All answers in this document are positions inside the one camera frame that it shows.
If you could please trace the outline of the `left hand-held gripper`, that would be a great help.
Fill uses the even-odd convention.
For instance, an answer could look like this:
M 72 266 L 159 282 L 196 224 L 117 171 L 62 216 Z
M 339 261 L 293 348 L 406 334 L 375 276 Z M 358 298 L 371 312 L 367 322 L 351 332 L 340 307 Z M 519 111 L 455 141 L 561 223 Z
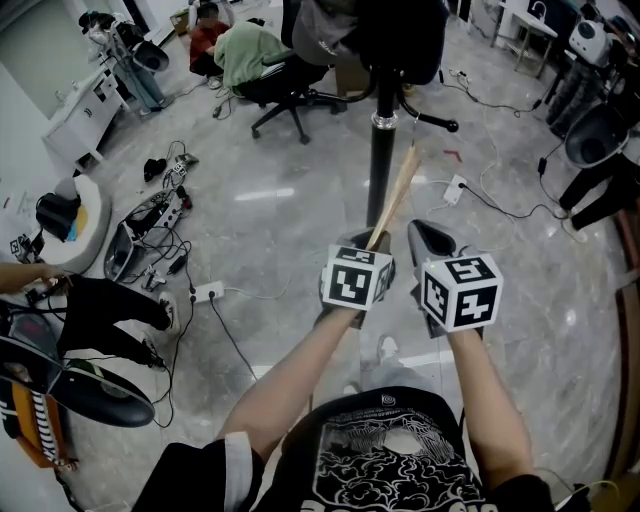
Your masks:
M 340 244 L 329 246 L 319 281 L 322 310 L 313 326 L 330 312 L 348 308 L 356 311 L 350 327 L 361 329 L 367 312 L 384 299 L 396 271 L 391 235 L 383 231 L 374 250 L 367 250 L 372 233 L 372 228 L 345 233 L 340 236 Z

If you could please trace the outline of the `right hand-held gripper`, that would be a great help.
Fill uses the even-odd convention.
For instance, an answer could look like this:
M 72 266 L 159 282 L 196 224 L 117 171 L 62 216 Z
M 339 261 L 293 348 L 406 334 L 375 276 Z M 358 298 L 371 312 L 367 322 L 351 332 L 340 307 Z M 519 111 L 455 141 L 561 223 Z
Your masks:
M 414 219 L 407 235 L 417 281 L 411 297 L 424 316 L 429 337 L 480 331 L 493 324 L 503 291 L 503 276 L 493 257 L 462 256 L 471 244 L 440 223 Z M 449 258 L 429 259 L 432 256 Z

